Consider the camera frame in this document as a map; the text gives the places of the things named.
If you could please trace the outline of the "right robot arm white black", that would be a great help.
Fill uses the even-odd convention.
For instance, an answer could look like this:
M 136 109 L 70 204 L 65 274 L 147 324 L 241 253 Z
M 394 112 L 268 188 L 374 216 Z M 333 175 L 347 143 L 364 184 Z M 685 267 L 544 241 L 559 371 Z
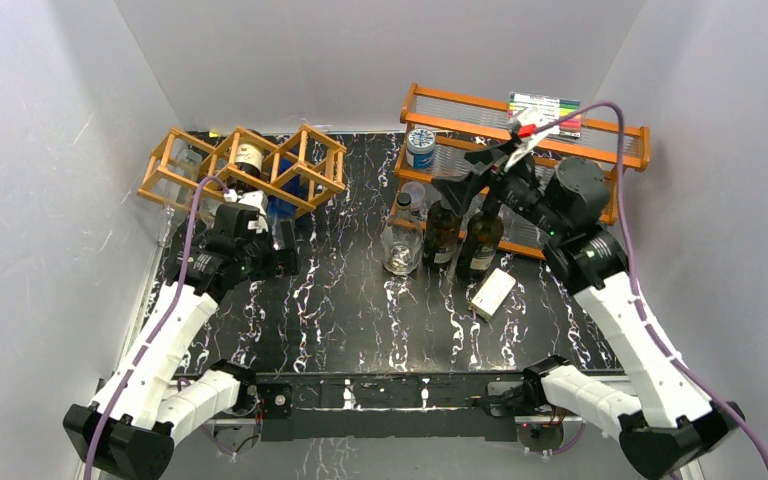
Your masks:
M 573 412 L 613 438 L 647 479 L 709 453 L 744 425 L 737 404 L 691 379 L 633 285 L 628 256 L 600 219 L 610 192 L 595 162 L 569 157 L 541 180 L 532 156 L 515 158 L 509 147 L 467 159 L 467 174 L 436 177 L 433 186 L 455 208 L 483 195 L 486 208 L 505 206 L 547 235 L 542 252 L 552 274 L 597 324 L 634 389 L 626 394 L 553 355 L 525 368 L 518 386 L 490 386 L 483 399 L 490 415 Z

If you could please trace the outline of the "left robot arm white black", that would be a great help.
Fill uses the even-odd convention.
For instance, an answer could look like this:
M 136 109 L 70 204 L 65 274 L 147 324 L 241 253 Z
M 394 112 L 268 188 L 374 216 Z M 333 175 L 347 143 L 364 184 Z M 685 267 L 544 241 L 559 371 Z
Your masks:
M 171 251 L 154 311 L 111 378 L 86 405 L 73 404 L 63 427 L 88 471 L 158 479 L 175 447 L 219 413 L 250 416 L 264 404 L 256 374 L 219 360 L 192 384 L 165 394 L 195 335 L 244 282 L 299 272 L 291 220 L 260 207 L 219 205 L 212 224 L 189 219 Z

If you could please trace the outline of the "clear glass bottle black cap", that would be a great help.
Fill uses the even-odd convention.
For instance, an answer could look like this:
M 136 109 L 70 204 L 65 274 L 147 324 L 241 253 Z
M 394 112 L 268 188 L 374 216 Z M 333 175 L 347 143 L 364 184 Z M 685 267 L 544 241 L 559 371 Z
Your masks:
M 412 197 L 400 192 L 380 236 L 383 266 L 394 275 L 407 276 L 420 262 L 424 232 L 419 220 L 411 213 L 411 206 Z

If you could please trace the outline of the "dark wine bottle brown label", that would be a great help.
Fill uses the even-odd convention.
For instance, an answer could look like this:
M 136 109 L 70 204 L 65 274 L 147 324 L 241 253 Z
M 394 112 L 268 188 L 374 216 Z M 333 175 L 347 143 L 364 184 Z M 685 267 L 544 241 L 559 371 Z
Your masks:
M 422 261 L 427 266 L 445 267 L 458 244 L 462 215 L 445 198 L 435 201 L 427 215 Z

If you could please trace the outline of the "dark wine bottle cream label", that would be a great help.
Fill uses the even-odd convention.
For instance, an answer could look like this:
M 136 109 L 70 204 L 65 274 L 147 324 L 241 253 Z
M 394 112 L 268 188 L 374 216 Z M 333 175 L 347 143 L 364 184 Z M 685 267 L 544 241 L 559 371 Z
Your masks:
M 467 233 L 457 258 L 456 275 L 465 282 L 478 282 L 489 270 L 504 233 L 499 217 L 502 203 L 486 198 L 467 225 Z

